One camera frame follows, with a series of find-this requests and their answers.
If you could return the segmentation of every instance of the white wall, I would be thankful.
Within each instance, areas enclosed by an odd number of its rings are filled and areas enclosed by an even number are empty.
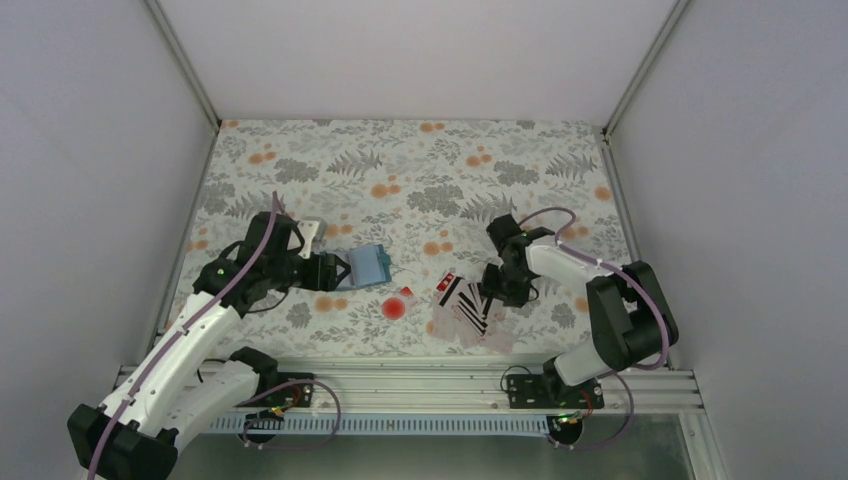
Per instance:
[[[674,0],[161,0],[224,118],[606,124]]]
[[[0,478],[147,340],[212,132],[138,0],[0,7]]]
[[[737,479],[845,478],[848,3],[694,2],[613,134]]]

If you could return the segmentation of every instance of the table surface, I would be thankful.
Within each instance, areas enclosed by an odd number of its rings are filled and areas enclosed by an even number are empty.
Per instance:
[[[433,337],[431,301],[446,272],[479,280],[497,252],[485,228],[566,206],[566,239],[605,260],[627,247],[592,128],[586,123],[418,120],[224,121],[201,191],[169,323],[200,269],[240,240],[276,190],[293,218],[328,223],[317,250],[380,243],[393,282],[351,292],[294,289],[282,305],[244,318],[212,356],[251,346],[276,357],[560,353],[589,337],[585,292],[539,279],[538,301],[506,309],[470,347]],[[565,215],[528,223],[558,228]],[[382,303],[402,287],[420,300],[399,320]],[[279,299],[268,296],[254,308]]]

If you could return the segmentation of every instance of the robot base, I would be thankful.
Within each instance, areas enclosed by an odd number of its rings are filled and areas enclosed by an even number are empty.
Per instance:
[[[515,410],[586,409],[586,396],[592,408],[604,407],[604,395],[597,380],[590,379],[569,387],[560,395],[552,395],[543,375],[507,375],[509,408]]]

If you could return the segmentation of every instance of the red sticker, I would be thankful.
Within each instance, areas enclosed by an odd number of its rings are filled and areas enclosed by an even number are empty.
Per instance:
[[[397,320],[406,313],[406,305],[399,298],[390,298],[383,302],[383,315],[389,320]]]
[[[448,285],[450,285],[452,281],[453,281],[453,274],[452,273],[445,275],[445,278],[442,279],[442,283],[440,283],[439,286],[436,287],[436,290],[438,290],[440,292],[444,292],[445,289],[448,288]]]

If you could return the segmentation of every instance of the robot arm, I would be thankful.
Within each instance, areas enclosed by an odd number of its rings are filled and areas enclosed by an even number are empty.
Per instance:
[[[68,429],[80,465],[89,467],[107,424],[116,421],[96,473],[107,480],[164,479],[178,453],[212,420],[276,385],[276,361],[245,348],[230,357],[221,373],[178,398],[212,347],[269,290],[332,291],[350,273],[350,266],[336,255],[311,252],[312,242],[320,239],[322,221],[305,219],[297,223],[284,214],[276,215],[268,242],[247,274],[189,325],[189,320],[214,300],[257,251],[269,228],[270,215],[257,214],[244,240],[225,248],[203,267],[185,308],[137,373],[97,408],[77,407],[68,419]],[[231,260],[228,257],[235,248],[238,252]],[[150,371],[142,388],[131,395],[134,382],[146,369]]]
[[[586,292],[592,341],[545,363],[543,377],[553,401],[610,370],[624,370],[660,352],[659,325],[644,300],[621,278],[600,268],[600,261],[590,265],[567,254],[551,230],[524,231],[511,215],[496,218],[486,232],[503,265],[487,265],[484,295],[521,307],[530,300],[532,280],[539,277],[551,278],[573,292]],[[622,270],[650,295],[662,314],[669,345],[676,343],[677,324],[651,267],[637,261]]]

